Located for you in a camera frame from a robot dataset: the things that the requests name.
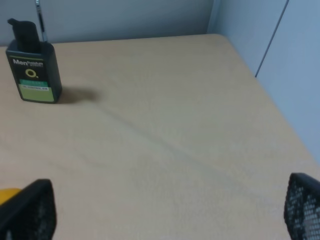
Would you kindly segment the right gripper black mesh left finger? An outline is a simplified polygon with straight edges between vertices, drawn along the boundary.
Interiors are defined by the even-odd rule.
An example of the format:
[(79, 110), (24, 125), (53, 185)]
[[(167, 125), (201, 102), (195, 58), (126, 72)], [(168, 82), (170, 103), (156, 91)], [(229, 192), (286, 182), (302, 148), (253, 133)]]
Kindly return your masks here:
[(37, 179), (0, 205), (2, 240), (52, 240), (57, 211), (52, 182)]

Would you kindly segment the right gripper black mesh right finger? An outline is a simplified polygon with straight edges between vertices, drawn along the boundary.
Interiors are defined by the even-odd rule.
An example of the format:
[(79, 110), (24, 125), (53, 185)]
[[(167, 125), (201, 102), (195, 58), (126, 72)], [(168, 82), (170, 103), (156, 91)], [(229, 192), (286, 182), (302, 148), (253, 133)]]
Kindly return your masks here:
[(320, 182), (302, 173), (291, 173), (283, 219), (292, 240), (320, 238)]

